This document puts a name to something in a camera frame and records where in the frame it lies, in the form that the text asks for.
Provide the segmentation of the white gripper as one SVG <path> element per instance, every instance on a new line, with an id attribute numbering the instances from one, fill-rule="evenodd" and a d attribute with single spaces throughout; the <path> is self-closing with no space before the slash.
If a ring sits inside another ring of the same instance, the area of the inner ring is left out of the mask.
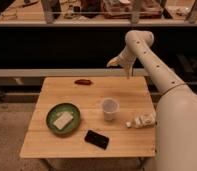
<path id="1" fill-rule="evenodd" d="M 136 57 L 131 53 L 131 51 L 125 47 L 118 57 L 112 58 L 108 63 L 107 66 L 118 66 L 120 65 L 125 69 L 126 78 L 130 79 L 134 63 L 136 61 Z"/>

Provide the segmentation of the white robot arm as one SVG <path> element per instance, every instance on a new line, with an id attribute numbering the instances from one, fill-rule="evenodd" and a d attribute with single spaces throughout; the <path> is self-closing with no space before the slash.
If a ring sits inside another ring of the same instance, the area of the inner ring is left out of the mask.
<path id="1" fill-rule="evenodd" d="M 197 171 L 197 94 L 151 50 L 150 31 L 131 30 L 110 66 L 130 72 L 140 61 L 161 93 L 156 107 L 157 171 Z"/>

